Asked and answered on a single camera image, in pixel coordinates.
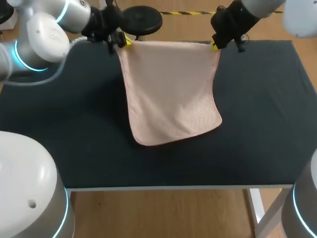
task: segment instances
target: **cloth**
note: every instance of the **cloth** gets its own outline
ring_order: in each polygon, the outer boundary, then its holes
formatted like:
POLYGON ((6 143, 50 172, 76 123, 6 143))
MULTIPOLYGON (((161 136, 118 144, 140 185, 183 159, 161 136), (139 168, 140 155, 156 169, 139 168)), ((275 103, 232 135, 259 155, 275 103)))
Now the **cloth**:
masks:
POLYGON ((221 124, 212 96, 220 51, 200 43, 135 41, 117 52, 138 143, 165 144, 221 124))

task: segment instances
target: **stool seat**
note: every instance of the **stool seat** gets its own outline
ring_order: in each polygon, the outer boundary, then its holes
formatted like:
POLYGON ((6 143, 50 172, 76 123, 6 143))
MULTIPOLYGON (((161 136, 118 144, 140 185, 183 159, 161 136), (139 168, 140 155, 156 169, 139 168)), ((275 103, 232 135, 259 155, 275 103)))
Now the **stool seat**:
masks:
POLYGON ((157 32, 163 25, 159 11, 150 6, 133 6, 123 11, 125 21, 121 29, 134 36, 146 36, 157 32))

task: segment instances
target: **cable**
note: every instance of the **cable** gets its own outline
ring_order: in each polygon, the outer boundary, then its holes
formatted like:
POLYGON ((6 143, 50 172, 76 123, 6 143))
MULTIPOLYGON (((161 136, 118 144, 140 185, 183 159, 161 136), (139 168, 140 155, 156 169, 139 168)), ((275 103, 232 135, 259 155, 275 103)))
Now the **cable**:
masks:
MULTIPOLYGON (((76 45, 77 43, 79 42, 82 42, 82 41, 87 41, 88 38, 83 36, 83 37, 79 37, 75 40, 73 40, 71 43, 70 43, 70 50, 73 48, 74 45, 76 45)), ((17 87, 31 87, 31 86, 39 86, 39 85, 44 85, 44 84, 47 84, 47 83, 50 83, 52 81, 54 81, 55 79, 57 79, 61 72, 63 71, 64 69, 64 66, 65 66, 65 62, 66 62, 66 58, 63 59, 63 61, 60 63, 59 67, 58 67, 58 70, 55 72, 54 75, 52 75, 51 77, 45 79, 45 80, 42 80, 42 81, 38 81, 38 82, 31 82, 31 83, 21 83, 21 82, 14 82, 14 81, 5 81, 4 84, 5 85, 10 85, 10 86, 17 86, 17 87)))
POLYGON ((117 5, 117 7, 120 9, 118 3, 117 3, 117 0, 114 0, 115 4, 117 5))

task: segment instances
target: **table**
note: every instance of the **table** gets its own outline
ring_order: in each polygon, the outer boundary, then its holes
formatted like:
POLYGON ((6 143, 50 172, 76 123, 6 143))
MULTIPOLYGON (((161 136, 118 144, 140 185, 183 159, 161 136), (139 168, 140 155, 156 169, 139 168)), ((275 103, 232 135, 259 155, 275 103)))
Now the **table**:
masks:
MULTIPOLYGON (((291 187, 317 145, 317 97, 292 43, 250 42, 243 54, 229 45, 213 90, 219 128, 138 145, 117 56, 81 44, 55 82, 4 88, 0 130, 44 145, 73 191, 291 187)), ((259 195, 249 194, 252 201, 259 195)))

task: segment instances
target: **table leg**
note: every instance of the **table leg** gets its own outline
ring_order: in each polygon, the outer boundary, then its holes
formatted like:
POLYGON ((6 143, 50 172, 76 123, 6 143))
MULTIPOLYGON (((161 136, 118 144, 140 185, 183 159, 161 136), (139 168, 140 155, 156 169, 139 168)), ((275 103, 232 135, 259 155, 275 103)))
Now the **table leg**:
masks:
POLYGON ((289 191, 289 188, 282 189, 264 216, 255 224, 256 238, 266 238, 281 222, 282 207, 289 191))
POLYGON ((68 195, 68 197, 70 198, 70 195, 71 195, 71 191, 70 191, 70 189, 66 189, 66 191, 67 191, 67 195, 68 195))

